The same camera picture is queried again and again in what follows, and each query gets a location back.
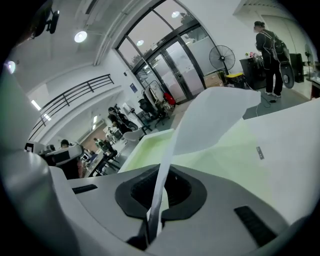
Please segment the white cloth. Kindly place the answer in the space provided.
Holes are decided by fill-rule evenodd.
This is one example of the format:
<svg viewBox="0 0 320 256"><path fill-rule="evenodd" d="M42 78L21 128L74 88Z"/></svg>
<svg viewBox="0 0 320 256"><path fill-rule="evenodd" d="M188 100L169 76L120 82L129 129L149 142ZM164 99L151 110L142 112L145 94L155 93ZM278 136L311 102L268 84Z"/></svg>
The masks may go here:
<svg viewBox="0 0 320 256"><path fill-rule="evenodd" d="M259 91L211 87L188 106L175 129L159 166L148 219L148 239L157 237L162 194L173 156L202 151L214 146L238 122L246 110L259 105Z"/></svg>

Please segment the black office chair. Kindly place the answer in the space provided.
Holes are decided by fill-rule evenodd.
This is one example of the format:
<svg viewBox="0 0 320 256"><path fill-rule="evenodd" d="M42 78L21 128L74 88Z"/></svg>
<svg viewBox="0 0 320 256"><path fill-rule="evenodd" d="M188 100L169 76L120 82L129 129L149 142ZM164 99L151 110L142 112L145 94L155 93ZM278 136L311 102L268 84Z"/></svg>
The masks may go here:
<svg viewBox="0 0 320 256"><path fill-rule="evenodd" d="M164 125L165 119L170 119L169 115L163 109L154 107L148 100L140 99L138 103L139 107L143 111L145 111L147 114L151 114L151 119L153 121L156 120L156 123L154 124L155 128L157 128L159 123Z"/></svg>

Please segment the dark grey table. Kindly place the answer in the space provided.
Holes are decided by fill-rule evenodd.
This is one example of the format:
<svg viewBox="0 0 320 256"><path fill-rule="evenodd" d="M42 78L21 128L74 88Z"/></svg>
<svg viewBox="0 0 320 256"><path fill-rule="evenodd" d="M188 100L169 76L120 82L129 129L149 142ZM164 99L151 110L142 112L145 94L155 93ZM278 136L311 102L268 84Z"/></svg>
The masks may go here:
<svg viewBox="0 0 320 256"><path fill-rule="evenodd" d="M109 173L117 173L120 170L117 155L100 152L95 159L86 167L84 178L106 176Z"/></svg>

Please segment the red bag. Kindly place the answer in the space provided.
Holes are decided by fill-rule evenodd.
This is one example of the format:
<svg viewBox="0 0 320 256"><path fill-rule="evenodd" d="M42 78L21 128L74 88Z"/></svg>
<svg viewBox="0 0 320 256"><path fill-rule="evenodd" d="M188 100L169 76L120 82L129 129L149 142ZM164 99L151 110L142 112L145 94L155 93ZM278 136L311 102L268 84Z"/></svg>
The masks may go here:
<svg viewBox="0 0 320 256"><path fill-rule="evenodd" d="M166 101L168 104L170 104L170 105L172 105L172 106L175 106L175 105L176 105L175 99L174 99L169 93L165 92L165 93L163 94L163 97L164 97L165 101Z"/></svg>

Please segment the black balcony railing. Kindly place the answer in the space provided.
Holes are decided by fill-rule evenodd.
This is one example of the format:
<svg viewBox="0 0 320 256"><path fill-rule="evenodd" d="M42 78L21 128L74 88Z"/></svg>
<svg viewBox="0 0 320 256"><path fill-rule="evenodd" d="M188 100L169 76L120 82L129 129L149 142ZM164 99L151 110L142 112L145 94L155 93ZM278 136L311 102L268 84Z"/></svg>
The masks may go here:
<svg viewBox="0 0 320 256"><path fill-rule="evenodd" d="M74 105L78 99L82 100L84 99L84 96L94 94L100 88L104 88L109 85L113 86L114 84L115 83L112 80L111 75L104 74L82 82L54 97L51 101L40 108L40 116L28 139L34 140L36 136L38 136L38 134L49 125L49 122L53 118L56 118L62 110Z"/></svg>

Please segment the black cabinet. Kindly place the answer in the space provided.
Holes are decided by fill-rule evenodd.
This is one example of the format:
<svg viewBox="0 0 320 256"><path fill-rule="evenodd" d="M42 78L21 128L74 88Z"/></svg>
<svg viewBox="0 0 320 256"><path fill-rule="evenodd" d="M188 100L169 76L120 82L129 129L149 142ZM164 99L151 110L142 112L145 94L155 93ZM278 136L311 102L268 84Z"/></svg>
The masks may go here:
<svg viewBox="0 0 320 256"><path fill-rule="evenodd" d="M240 64L248 85L254 89L259 90L266 87L266 72L262 57L250 57L240 59Z"/></svg>

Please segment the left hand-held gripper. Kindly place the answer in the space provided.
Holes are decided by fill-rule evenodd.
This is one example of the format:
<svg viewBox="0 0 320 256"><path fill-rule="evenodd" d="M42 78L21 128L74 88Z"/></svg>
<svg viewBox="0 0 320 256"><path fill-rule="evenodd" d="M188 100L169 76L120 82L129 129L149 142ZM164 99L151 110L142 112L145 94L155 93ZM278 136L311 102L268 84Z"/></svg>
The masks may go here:
<svg viewBox="0 0 320 256"><path fill-rule="evenodd" d="M24 150L39 155L49 166L54 166L54 163L56 166L66 164L84 154L84 148L81 145L69 146L54 152L53 144L44 145L35 141L27 141ZM48 156L52 152L54 152L53 157Z"/></svg>

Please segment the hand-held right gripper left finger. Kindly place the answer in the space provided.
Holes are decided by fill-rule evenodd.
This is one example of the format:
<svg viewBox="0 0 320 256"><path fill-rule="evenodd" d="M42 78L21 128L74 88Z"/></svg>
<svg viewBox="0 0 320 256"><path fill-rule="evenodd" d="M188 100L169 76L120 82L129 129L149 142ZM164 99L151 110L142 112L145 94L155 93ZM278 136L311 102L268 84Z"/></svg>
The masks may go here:
<svg viewBox="0 0 320 256"><path fill-rule="evenodd" d="M99 226L111 234L116 241L111 242L109 249L116 249L121 252L139 252L140 250L127 241L138 235L143 223L142 219L126 215L124 207L116 201L117 195L121 203L131 199L133 186L118 188L122 183L132 181L146 171L158 168L159 165L149 165L134 170L105 176L88 177L68 180L68 186L72 189L87 185L95 185L89 191L79 192L75 196L86 212L98 222Z"/></svg>

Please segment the pale yellow cloth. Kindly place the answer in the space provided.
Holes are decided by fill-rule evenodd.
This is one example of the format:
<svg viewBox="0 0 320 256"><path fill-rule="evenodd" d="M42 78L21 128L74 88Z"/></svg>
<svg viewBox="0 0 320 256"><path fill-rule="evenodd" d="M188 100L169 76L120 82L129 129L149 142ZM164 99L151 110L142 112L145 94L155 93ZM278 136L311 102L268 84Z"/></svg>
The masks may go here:
<svg viewBox="0 0 320 256"><path fill-rule="evenodd" d="M159 164L169 145L174 129L144 136L130 153L120 172ZM272 207L276 201L257 151L258 141L244 119L240 119L214 146L192 153L176 155L171 163L241 185Z"/></svg>

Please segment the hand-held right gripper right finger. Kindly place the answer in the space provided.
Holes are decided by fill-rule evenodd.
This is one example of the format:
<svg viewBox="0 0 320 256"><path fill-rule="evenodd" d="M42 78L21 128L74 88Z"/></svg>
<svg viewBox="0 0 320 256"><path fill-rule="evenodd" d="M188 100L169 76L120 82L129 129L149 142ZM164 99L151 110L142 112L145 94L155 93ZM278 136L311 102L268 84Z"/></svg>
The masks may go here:
<svg viewBox="0 0 320 256"><path fill-rule="evenodd" d="M289 228L283 216L238 183L175 165L203 183L207 198L192 217L168 221L146 252L154 256L245 256L259 249L235 212L248 207L276 235Z"/></svg>

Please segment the black round floor fan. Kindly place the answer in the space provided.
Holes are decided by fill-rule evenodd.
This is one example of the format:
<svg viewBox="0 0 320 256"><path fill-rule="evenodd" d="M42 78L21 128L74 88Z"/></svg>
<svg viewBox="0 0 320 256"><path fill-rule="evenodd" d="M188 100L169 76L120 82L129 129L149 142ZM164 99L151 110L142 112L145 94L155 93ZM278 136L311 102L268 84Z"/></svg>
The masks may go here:
<svg viewBox="0 0 320 256"><path fill-rule="evenodd" d="M295 83L295 76L291 64L289 62L281 62L279 64L279 71L284 86L288 89L292 89Z"/></svg>

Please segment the black framed glass door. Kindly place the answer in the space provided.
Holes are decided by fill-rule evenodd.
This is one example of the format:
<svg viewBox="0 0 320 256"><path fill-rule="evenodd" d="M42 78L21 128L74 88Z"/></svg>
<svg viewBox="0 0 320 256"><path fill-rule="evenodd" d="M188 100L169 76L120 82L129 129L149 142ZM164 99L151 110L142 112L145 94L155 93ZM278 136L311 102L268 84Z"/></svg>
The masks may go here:
<svg viewBox="0 0 320 256"><path fill-rule="evenodd" d="M216 47L177 0L150 0L116 51L144 89L160 89L180 104L205 90L211 74L224 70Z"/></svg>

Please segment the yellow and black box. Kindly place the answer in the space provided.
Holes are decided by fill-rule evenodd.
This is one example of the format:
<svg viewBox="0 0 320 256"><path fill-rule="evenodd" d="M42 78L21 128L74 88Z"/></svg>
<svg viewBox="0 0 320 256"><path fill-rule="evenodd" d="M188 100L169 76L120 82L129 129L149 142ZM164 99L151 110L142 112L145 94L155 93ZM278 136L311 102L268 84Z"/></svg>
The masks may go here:
<svg viewBox="0 0 320 256"><path fill-rule="evenodd" d="M226 76L227 82L234 88L244 89L245 88L245 76L242 72L232 73Z"/></svg>

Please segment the black tall box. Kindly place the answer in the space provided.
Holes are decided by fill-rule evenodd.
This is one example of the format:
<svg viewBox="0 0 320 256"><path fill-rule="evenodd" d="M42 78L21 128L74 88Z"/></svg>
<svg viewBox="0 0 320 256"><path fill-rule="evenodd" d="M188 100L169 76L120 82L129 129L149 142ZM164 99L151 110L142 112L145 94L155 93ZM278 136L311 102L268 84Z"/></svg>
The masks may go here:
<svg viewBox="0 0 320 256"><path fill-rule="evenodd" d="M302 55L300 53L290 53L290 63L292 66L293 74L294 74L294 81L296 83L303 83L304 82L304 66Z"/></svg>

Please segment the brown cardboard box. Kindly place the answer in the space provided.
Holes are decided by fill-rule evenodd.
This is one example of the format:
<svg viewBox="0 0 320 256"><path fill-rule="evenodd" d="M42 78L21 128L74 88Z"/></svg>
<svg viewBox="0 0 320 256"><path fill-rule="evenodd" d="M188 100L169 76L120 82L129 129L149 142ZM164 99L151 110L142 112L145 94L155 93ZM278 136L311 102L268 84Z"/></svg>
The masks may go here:
<svg viewBox="0 0 320 256"><path fill-rule="evenodd" d="M224 84L217 73L212 73L203 77L206 88L223 87Z"/></svg>

